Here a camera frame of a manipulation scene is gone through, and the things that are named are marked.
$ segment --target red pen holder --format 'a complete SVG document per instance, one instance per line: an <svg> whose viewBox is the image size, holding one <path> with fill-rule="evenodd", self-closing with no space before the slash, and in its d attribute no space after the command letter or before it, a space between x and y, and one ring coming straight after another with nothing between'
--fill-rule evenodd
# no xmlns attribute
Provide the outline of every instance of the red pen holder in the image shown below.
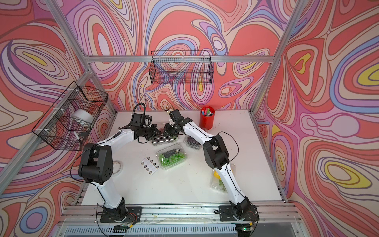
<svg viewBox="0 0 379 237"><path fill-rule="evenodd" d="M210 110L212 115L205 116L201 113L201 111L204 111L204 114L207 110ZM213 127L213 120L215 119L215 109L210 106L205 106L200 110L200 123L199 126L203 129L211 129Z"/></svg>

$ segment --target white table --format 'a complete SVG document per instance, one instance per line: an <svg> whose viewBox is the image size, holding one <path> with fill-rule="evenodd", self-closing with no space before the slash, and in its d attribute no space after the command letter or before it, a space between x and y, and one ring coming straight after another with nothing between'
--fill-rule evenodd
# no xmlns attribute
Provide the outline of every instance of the white table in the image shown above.
<svg viewBox="0 0 379 237"><path fill-rule="evenodd" d="M165 111L149 111L153 123L163 127L170 119ZM181 111L186 118L199 124L199 111ZM110 135L117 133L118 127L130 122L131 112L119 112L111 128ZM240 153L232 161L236 165L235 177L250 201L277 201L281 196L277 189L269 164L262 150L247 110L220 110L215 113L213 128L208 132L215 135L225 131L232 135L240 147ZM232 159L237 153L235 142L226 134L220 134ZM182 146L187 160L167 170L159 169L149 175L141 166L146 157L156 159L156 152L171 144L153 146L150 142L139 144L130 142L113 153L113 160L123 164L121 173L112 176L118 192L127 204L165 203L209 203L229 201L227 194L210 188L212 169L204 159L203 149L195 150ZM89 185L82 205L102 204L102 198L93 185Z"/></svg>

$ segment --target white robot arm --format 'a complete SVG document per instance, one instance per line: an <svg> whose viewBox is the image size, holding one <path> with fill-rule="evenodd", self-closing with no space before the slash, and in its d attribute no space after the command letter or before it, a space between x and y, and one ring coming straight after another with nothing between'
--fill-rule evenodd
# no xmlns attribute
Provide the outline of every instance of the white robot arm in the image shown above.
<svg viewBox="0 0 379 237"><path fill-rule="evenodd" d="M194 122L189 122L184 125L183 130L185 134L193 137L201 145L204 145L205 142L209 142L214 138L212 134L207 133ZM218 173L224 183L230 201L234 204L242 202L245 198L245 194L238 186L232 170L230 169L230 164L225 163L221 166L221 169L215 167L214 170Z"/></svg>
<svg viewBox="0 0 379 237"><path fill-rule="evenodd" d="M143 105L143 114L135 113L137 106ZM127 214L125 200L116 190L111 178L113 173L112 152L117 151L127 143L144 137L147 141L161 134L152 117L145 115L145 105L137 104L133 110L130 123L119 128L118 133L98 143L87 143L81 156L78 174L87 183L96 186L104 200L102 217L114 222L122 222Z"/></svg>
<svg viewBox="0 0 379 237"><path fill-rule="evenodd" d="M210 168L219 174L224 183L233 215L237 219L243 219L252 207L252 204L238 186L230 169L229 153L222 137L205 132L190 118L184 118L179 110L171 111L169 114L173 125L166 123L164 131L173 136L178 136L179 132L184 132L203 145L205 161Z"/></svg>

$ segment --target colorful wallpaper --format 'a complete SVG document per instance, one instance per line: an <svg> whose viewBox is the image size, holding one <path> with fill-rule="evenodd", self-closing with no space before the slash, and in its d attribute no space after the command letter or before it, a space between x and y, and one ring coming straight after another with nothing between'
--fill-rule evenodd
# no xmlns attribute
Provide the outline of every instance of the colorful wallpaper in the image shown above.
<svg viewBox="0 0 379 237"><path fill-rule="evenodd" d="M2 169L83 68L43 0L0 2L0 22ZM105 107L89 141L104 138L111 117ZM77 154L40 144L0 196L0 237L49 235L79 190L68 177Z"/></svg>
<svg viewBox="0 0 379 237"><path fill-rule="evenodd" d="M41 1L0 3L0 170L83 69Z"/></svg>
<svg viewBox="0 0 379 237"><path fill-rule="evenodd" d="M224 75L214 72L212 85L151 84L149 63L92 63L116 110L249 109L268 63L226 63Z"/></svg>
<svg viewBox="0 0 379 237"><path fill-rule="evenodd" d="M255 111L311 236L379 236L379 1L311 0Z"/></svg>
<svg viewBox="0 0 379 237"><path fill-rule="evenodd" d="M88 142L105 138L111 118L112 113L104 107ZM80 153L57 151L41 143L0 196L0 237L45 237L51 233L81 186L70 177L71 164ZM77 179L81 179L79 163L80 159L72 172Z"/></svg>
<svg viewBox="0 0 379 237"><path fill-rule="evenodd" d="M60 2L88 55L150 55L210 49L214 55L273 55L294 7L285 0ZM225 70L219 64L218 70Z"/></svg>
<svg viewBox="0 0 379 237"><path fill-rule="evenodd" d="M203 50L214 55L273 55L292 1L69 1L61 5L88 55L150 55ZM151 85L149 63L93 63L117 110L249 109L265 63L214 63L213 85Z"/></svg>

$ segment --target wire mesh basket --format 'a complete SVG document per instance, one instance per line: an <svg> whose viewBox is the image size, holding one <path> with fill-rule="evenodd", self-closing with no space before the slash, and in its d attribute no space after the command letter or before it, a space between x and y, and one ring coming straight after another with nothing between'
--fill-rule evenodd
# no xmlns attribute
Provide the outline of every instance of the wire mesh basket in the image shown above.
<svg viewBox="0 0 379 237"><path fill-rule="evenodd" d="M210 50L157 50L151 55L152 84L212 84Z"/></svg>
<svg viewBox="0 0 379 237"><path fill-rule="evenodd" d="M108 101L108 94L91 86L78 86L72 90L60 108L55 108L51 120L32 132L55 150L81 151L98 116ZM77 117L77 111L91 119Z"/></svg>

